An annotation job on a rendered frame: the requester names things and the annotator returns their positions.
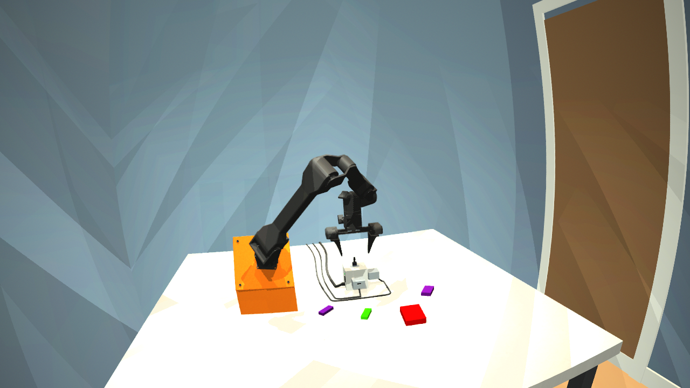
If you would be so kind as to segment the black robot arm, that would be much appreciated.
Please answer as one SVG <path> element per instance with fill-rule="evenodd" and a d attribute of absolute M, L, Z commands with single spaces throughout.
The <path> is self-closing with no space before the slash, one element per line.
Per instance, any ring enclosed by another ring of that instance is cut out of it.
<path fill-rule="evenodd" d="M 343 174 L 334 169 L 338 166 Z M 249 242 L 256 266 L 276 270 L 281 249 L 289 242 L 287 231 L 300 218 L 317 195 L 341 185 L 348 178 L 348 186 L 353 191 L 342 191 L 338 198 L 343 199 L 343 211 L 356 212 L 377 201 L 377 189 L 359 172 L 356 164 L 345 155 L 321 155 L 313 158 L 302 175 L 301 186 L 287 202 L 273 223 L 266 224 L 257 231 Z"/>

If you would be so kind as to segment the red rectangular block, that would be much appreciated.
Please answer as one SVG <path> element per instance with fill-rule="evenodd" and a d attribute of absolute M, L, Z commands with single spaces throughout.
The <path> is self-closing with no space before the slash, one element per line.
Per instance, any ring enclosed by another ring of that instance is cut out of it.
<path fill-rule="evenodd" d="M 426 323 L 426 316 L 419 304 L 400 307 L 400 314 L 406 326 Z"/>

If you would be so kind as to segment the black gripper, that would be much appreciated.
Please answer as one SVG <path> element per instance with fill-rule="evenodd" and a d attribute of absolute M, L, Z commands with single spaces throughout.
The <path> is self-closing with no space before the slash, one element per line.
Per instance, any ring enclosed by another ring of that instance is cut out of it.
<path fill-rule="evenodd" d="M 369 223 L 369 226 L 362 227 L 362 215 L 361 210 L 356 212 L 343 212 L 344 226 L 345 229 L 337 230 L 335 227 L 326 227 L 325 236 L 326 240 L 334 241 L 335 245 L 339 249 L 339 253 L 342 256 L 342 246 L 340 245 L 339 235 L 350 234 L 350 233 L 360 233 L 368 232 L 368 244 L 367 251 L 370 253 L 370 249 L 375 241 L 376 237 L 383 234 L 383 228 L 380 223 Z M 359 231 L 358 231 L 359 230 Z M 348 232 L 349 231 L 349 232 Z"/>

